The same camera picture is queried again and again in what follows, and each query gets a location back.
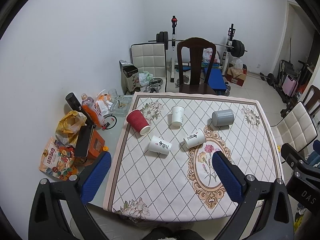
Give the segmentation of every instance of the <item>silver screw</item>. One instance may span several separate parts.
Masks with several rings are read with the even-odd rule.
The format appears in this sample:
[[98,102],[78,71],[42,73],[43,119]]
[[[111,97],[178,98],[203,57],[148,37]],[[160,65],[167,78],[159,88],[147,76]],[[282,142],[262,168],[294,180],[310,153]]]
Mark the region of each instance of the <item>silver screw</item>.
[[276,179],[276,181],[277,181],[280,185],[284,183],[283,180],[280,179],[280,178]]
[[249,174],[249,175],[247,175],[247,180],[254,181],[255,177],[253,175]]
[[48,182],[47,179],[41,179],[40,184],[41,184],[41,185],[44,185],[44,184],[46,184],[47,182]]
[[78,176],[77,176],[76,174],[72,174],[72,175],[69,177],[69,180],[75,181],[77,178],[78,178]]

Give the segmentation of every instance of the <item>pink suitcase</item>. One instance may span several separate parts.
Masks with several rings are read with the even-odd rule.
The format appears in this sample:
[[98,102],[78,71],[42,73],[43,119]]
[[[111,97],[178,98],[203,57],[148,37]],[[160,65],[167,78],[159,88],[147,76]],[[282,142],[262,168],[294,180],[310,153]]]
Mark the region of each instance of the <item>pink suitcase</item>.
[[290,75],[287,75],[283,85],[282,85],[282,91],[289,97],[292,97],[294,92],[296,91],[298,86],[298,82]]

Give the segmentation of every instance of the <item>oval ornate frame pattern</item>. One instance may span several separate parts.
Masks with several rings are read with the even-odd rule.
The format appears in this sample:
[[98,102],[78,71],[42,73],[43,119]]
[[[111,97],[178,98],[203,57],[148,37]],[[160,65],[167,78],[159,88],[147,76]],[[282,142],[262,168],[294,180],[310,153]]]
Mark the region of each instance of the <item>oval ornate frame pattern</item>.
[[[223,154],[228,158],[228,160],[231,160],[230,149],[226,147],[225,141],[221,139],[219,134],[213,131],[210,125],[206,125],[203,129],[203,132],[205,137],[207,138],[207,142],[212,141],[216,143],[220,147]],[[223,198],[226,190],[221,182],[215,187],[207,187],[199,179],[199,176],[196,172],[196,158],[201,146],[202,145],[198,145],[188,150],[188,178],[192,180],[192,187],[195,190],[196,194],[199,195],[200,200],[204,200],[208,208],[213,209],[218,203],[218,200],[220,198]]]

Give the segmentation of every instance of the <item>barbell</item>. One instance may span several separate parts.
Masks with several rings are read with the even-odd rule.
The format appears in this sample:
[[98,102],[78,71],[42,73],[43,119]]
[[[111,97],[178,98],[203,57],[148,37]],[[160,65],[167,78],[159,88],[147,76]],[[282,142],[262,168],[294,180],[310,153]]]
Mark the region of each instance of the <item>barbell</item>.
[[[160,42],[164,43],[164,47],[167,50],[169,48],[169,41],[184,41],[184,40],[169,40],[168,39],[168,32],[159,32],[156,35],[156,40],[148,41],[148,42]],[[223,45],[223,44],[217,44],[214,43],[214,45],[217,46],[223,46],[229,48],[229,52],[233,57],[242,57],[244,55],[244,52],[248,52],[244,49],[244,44],[241,41],[238,40],[232,40],[232,45]]]

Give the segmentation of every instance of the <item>chair backrest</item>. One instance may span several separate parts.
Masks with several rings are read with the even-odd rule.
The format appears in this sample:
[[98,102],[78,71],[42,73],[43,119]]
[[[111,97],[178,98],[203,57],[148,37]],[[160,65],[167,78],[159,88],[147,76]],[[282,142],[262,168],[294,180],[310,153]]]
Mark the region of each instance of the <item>chair backrest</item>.
[[[313,90],[313,95],[312,97],[309,99],[309,101],[307,103],[305,103],[306,99],[308,98],[308,95],[310,93],[310,91]],[[314,85],[311,85],[308,93],[306,94],[306,96],[304,97],[302,103],[305,105],[307,111],[310,113],[311,108],[316,104],[319,103],[319,99],[320,99],[320,90],[319,88],[315,87]],[[318,106],[316,107],[316,109],[314,109],[312,111],[312,113],[310,113],[310,116],[313,118],[314,114],[316,113],[316,111],[320,108],[320,103],[318,104]]]
[[191,67],[190,85],[198,85],[200,83],[203,50],[207,48],[212,49],[212,57],[210,59],[207,74],[204,78],[204,83],[208,83],[212,64],[214,62],[214,57],[216,55],[216,45],[202,38],[189,38],[187,40],[179,42],[177,45],[179,80],[183,80],[183,68],[182,68],[182,48],[183,47],[188,48],[190,53],[190,67]]
[[148,71],[154,77],[166,76],[164,43],[141,43],[131,45],[131,62],[139,73]]
[[283,143],[289,143],[301,151],[318,136],[307,109],[299,102],[287,116],[277,124]]

